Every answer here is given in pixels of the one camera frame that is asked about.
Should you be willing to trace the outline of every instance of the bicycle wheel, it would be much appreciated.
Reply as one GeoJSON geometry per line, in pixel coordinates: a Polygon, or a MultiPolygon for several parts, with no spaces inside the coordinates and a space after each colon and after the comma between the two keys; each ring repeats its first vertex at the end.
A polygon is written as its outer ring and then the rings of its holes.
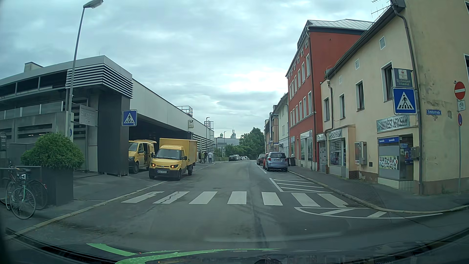
{"type": "Polygon", "coordinates": [[[31,190],[36,199],[36,210],[42,210],[47,206],[47,189],[39,180],[31,180],[28,182],[28,189],[31,190]]]}
{"type": "Polygon", "coordinates": [[[36,200],[32,192],[25,187],[16,188],[10,196],[10,207],[13,214],[21,219],[26,220],[34,215],[36,210],[36,200]]]}

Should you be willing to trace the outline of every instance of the yellow electric truck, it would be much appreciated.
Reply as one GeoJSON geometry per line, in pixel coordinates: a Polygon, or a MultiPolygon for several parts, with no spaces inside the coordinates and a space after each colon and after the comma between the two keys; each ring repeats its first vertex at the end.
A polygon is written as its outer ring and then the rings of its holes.
{"type": "Polygon", "coordinates": [[[148,175],[180,180],[192,175],[197,160],[197,140],[159,139],[159,150],[151,157],[148,175]]]}

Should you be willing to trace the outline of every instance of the yellow delivery van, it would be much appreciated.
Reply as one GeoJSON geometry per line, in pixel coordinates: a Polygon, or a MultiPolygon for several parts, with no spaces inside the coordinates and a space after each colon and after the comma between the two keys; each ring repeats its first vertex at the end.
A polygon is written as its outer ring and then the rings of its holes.
{"type": "Polygon", "coordinates": [[[129,172],[137,173],[149,169],[151,156],[155,154],[156,141],[129,140],[129,172]]]}
{"type": "Polygon", "coordinates": [[[192,175],[197,160],[197,140],[159,139],[159,150],[152,156],[148,175],[180,180],[192,175]]]}

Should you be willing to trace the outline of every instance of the asphalt road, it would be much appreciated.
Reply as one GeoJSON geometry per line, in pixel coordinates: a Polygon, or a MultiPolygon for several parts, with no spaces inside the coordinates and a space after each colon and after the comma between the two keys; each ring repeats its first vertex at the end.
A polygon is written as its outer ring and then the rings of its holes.
{"type": "Polygon", "coordinates": [[[28,235],[58,245],[107,243],[143,251],[347,250],[434,240],[468,225],[466,211],[399,215],[364,208],[292,173],[266,172],[250,160],[154,183],[160,184],[28,235]]]}

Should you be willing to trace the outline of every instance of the red car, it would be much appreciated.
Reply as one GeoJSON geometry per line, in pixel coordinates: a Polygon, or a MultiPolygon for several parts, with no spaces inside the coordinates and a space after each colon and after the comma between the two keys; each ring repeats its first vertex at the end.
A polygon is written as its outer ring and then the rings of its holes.
{"type": "Polygon", "coordinates": [[[265,170],[265,161],[267,160],[267,157],[269,156],[269,153],[267,152],[264,156],[264,158],[262,159],[262,168],[265,170]]]}

